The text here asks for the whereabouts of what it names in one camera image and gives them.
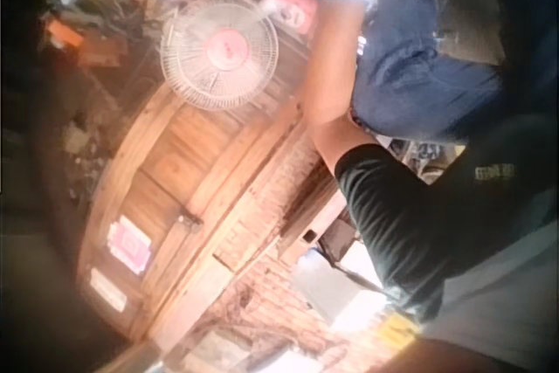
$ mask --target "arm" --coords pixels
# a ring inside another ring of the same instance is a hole
[[[376,143],[349,117],[355,56],[365,2],[321,0],[314,46],[303,87],[303,112],[315,147],[334,173],[349,150]]]

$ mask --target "white fan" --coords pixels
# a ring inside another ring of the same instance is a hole
[[[204,109],[258,95],[278,62],[278,36],[250,0],[197,0],[163,28],[162,68],[171,87]]]

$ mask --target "jeans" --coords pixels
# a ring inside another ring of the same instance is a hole
[[[372,131],[468,143],[519,114],[557,113],[557,0],[500,0],[500,67],[439,54],[435,0],[380,0],[352,111]]]

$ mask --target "label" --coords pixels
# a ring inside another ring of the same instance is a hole
[[[122,313],[126,307],[127,296],[105,277],[97,268],[92,268],[89,285],[117,312]]]
[[[124,216],[121,216],[118,222],[111,224],[107,241],[108,249],[134,274],[138,275],[146,269],[151,256],[150,245],[151,239]]]

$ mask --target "wooden cabinet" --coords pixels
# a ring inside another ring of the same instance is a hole
[[[234,271],[214,253],[250,213],[255,191],[281,165],[290,142],[305,131],[293,93],[306,55],[282,34],[279,48],[274,78],[243,107],[207,112],[184,104],[163,84],[100,179],[78,282],[126,337],[138,341],[161,327],[209,264]],[[120,228],[125,232],[116,232]],[[118,256],[132,253],[141,265],[146,249],[147,263],[138,273],[122,262],[132,257]]]

